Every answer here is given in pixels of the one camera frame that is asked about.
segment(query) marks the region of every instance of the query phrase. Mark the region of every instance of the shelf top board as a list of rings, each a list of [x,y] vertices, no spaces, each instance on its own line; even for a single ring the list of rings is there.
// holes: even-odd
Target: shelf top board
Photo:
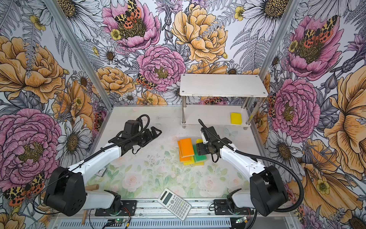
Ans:
[[[181,75],[181,96],[267,97],[258,75],[187,74]]]

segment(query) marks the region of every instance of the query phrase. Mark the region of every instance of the floral wallpaper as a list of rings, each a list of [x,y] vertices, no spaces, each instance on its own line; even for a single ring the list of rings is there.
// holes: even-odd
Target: floral wallpaper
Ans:
[[[298,8],[264,79],[269,97],[254,120],[267,155],[302,180],[296,214],[303,228],[366,228],[366,1],[300,7],[303,15]],[[279,171],[295,203],[299,188]]]
[[[0,5],[0,228],[45,229],[38,194],[85,158],[106,107],[43,2]]]
[[[182,73],[258,71],[288,0],[58,2],[111,102],[122,105],[180,104]],[[36,16],[57,34],[41,10],[39,4]],[[304,12],[300,7],[298,17]],[[242,98],[196,96],[187,102],[241,104]]]

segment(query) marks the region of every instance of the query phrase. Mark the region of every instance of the green sponge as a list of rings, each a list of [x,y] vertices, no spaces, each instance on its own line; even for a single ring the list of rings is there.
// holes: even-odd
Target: green sponge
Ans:
[[[197,152],[197,146],[196,145],[193,145],[193,151],[194,151],[194,162],[197,163],[197,162],[204,162],[205,160],[207,160],[207,157],[206,155],[198,155],[198,152]]]

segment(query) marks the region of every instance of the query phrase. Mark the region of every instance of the white shelf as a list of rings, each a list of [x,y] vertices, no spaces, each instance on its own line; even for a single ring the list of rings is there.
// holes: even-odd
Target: white shelf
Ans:
[[[181,96],[267,97],[258,75],[182,74]]]
[[[240,106],[187,104],[187,107],[183,109],[186,122],[182,125],[199,125],[198,119],[200,118],[206,126],[250,126],[245,124],[248,120],[247,110]],[[231,124],[230,113],[232,112],[242,114],[241,125]]]

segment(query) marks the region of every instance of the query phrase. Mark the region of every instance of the lower shelf board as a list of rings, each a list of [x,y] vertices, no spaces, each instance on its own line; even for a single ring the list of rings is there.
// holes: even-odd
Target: lower shelf board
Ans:
[[[241,125],[231,124],[230,114],[232,112],[242,115]],[[249,118],[247,110],[241,106],[187,104],[187,107],[184,108],[184,115],[186,122],[182,125],[199,125],[198,119],[201,119],[206,126],[250,126],[245,124]]]

